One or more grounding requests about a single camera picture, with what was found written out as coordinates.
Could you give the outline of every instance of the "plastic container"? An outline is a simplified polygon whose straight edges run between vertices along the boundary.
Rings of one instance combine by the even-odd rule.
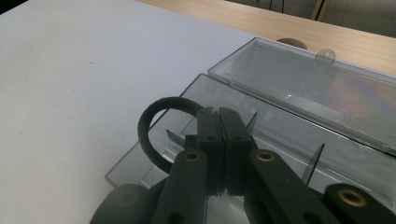
[[[259,148],[277,152],[301,178],[312,159],[318,160],[310,188],[323,192],[332,183],[355,185],[396,213],[391,154],[396,110],[388,96],[396,93],[394,80],[338,63],[326,52],[330,55],[317,56],[256,38],[212,67],[209,76],[198,76],[181,96],[214,109],[234,109],[246,124],[257,113],[252,135]],[[195,122],[190,115],[166,111],[149,132],[151,142],[172,161],[183,148],[166,130],[184,138],[196,133]],[[113,186],[147,188],[164,178],[138,143],[106,175]],[[243,197],[211,197],[206,223],[248,223]]]

